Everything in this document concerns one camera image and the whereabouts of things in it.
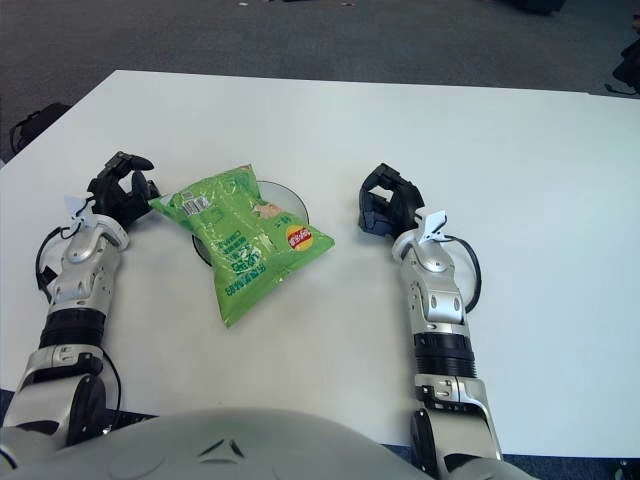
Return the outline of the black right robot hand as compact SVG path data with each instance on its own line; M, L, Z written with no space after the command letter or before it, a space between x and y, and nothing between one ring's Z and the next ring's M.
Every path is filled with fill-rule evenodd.
M368 234L395 240L395 249L417 248L429 242L448 242L443 233L447 215L425 213L418 188L385 163L364 180L359 192L360 229Z

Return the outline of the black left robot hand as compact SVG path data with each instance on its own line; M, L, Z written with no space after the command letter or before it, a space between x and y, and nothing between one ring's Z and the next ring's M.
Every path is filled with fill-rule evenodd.
M117 152L90 181L87 198L65 198L71 218L80 219L91 211L114 219L127 230L151 211L149 201L160 196L155 183L144 175L153 169L153 163L144 157Z

